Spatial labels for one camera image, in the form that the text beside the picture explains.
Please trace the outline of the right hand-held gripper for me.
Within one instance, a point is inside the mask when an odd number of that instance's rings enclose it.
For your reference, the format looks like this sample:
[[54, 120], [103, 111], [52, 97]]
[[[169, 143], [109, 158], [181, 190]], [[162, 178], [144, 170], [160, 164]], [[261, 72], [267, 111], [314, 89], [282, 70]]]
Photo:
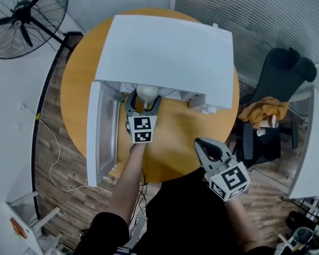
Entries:
[[250, 177], [243, 162], [237, 162], [235, 156], [230, 155], [229, 148], [219, 141], [210, 138], [196, 138], [194, 148], [200, 164], [209, 167], [209, 159], [228, 157], [219, 166], [205, 173], [209, 188], [216, 193], [223, 202], [227, 202], [246, 191], [250, 184]]

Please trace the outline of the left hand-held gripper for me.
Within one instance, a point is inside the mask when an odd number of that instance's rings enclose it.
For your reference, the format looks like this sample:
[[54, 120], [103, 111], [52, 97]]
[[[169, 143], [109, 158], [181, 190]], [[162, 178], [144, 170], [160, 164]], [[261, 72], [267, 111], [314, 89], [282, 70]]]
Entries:
[[127, 115], [126, 128], [132, 138], [133, 144], [151, 143], [155, 132], [157, 113], [162, 101], [161, 95], [153, 101], [151, 108], [139, 113], [136, 108], [137, 91], [131, 92], [125, 102]]

